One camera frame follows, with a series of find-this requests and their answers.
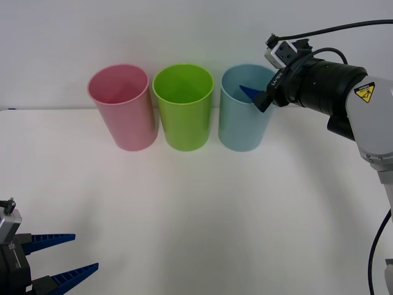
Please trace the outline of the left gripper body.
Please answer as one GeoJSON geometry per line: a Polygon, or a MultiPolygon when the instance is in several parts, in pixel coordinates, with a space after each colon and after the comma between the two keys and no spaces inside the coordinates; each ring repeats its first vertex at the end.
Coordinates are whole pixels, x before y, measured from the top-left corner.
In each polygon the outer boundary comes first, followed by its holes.
{"type": "Polygon", "coordinates": [[[31,285],[31,269],[23,245],[31,234],[17,234],[9,244],[1,245],[1,294],[26,294],[31,285]]]}

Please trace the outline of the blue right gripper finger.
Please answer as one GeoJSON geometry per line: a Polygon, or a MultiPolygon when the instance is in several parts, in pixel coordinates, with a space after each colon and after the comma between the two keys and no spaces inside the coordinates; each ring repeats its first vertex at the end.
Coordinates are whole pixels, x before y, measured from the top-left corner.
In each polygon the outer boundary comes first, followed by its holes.
{"type": "Polygon", "coordinates": [[[240,89],[243,91],[243,93],[250,99],[254,100],[259,94],[262,92],[261,90],[256,90],[250,87],[246,87],[243,85],[240,85],[240,89]]]}
{"type": "Polygon", "coordinates": [[[254,95],[252,102],[260,112],[265,112],[272,104],[272,97],[265,91],[261,91],[254,95]]]}

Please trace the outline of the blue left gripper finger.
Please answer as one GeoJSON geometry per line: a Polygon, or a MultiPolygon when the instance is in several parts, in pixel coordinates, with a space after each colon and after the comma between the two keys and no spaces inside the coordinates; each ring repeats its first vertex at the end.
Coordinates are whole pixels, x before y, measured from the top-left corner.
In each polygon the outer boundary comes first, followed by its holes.
{"type": "Polygon", "coordinates": [[[52,246],[75,240],[75,234],[21,234],[21,247],[25,255],[30,255],[52,246]]]}
{"type": "Polygon", "coordinates": [[[86,265],[68,272],[52,276],[45,276],[32,281],[31,294],[35,295],[62,295],[76,287],[86,278],[96,272],[98,263],[86,265]]]}

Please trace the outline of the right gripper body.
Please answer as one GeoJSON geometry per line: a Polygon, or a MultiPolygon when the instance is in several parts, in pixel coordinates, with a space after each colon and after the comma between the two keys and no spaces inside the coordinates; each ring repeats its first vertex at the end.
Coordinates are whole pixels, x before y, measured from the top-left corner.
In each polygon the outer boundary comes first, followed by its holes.
{"type": "Polygon", "coordinates": [[[290,85],[293,72],[290,67],[279,69],[267,85],[267,103],[278,107],[285,107],[289,104],[297,105],[296,100],[290,97],[290,85]]]}

